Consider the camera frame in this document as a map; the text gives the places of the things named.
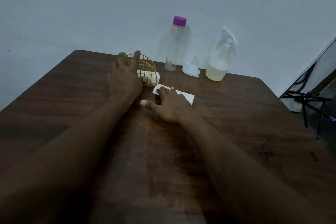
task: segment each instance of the purple bottle cap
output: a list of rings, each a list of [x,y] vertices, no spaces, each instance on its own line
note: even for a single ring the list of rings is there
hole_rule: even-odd
[[[185,27],[187,24],[187,19],[179,16],[175,16],[173,24],[180,27]]]

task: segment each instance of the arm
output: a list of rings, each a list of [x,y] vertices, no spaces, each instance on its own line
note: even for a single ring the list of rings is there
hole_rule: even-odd
[[[191,137],[225,208],[243,223],[333,223],[273,176],[196,112],[174,88],[158,89],[162,105],[141,104],[168,122],[179,123]]]
[[[0,223],[53,222],[90,176],[120,118],[141,93],[140,52],[130,67],[118,55],[108,74],[109,99],[0,177]]]

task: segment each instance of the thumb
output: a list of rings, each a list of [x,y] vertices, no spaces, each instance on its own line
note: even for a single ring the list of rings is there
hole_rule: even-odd
[[[145,99],[141,100],[140,104],[143,105],[146,109],[149,109],[153,112],[156,112],[159,107],[157,104],[153,103],[152,101],[145,100]]]

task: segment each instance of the fingernail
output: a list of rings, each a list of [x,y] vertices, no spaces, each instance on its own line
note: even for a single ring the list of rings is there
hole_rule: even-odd
[[[147,100],[145,100],[145,99],[142,99],[142,100],[140,101],[140,104],[143,105],[143,106],[145,106],[146,103],[147,103]]]

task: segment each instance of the hand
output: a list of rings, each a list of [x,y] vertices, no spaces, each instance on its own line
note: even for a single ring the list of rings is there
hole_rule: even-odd
[[[136,51],[130,66],[126,64],[126,54],[118,54],[118,66],[112,63],[112,72],[107,75],[108,88],[112,96],[124,97],[132,102],[142,91],[142,78],[138,77],[137,68],[140,51]]]
[[[187,99],[182,94],[177,94],[174,87],[171,87],[170,90],[161,87],[157,89],[157,92],[161,97],[161,105],[149,100],[141,100],[140,104],[155,112],[165,121],[181,124],[186,118],[197,115]]]

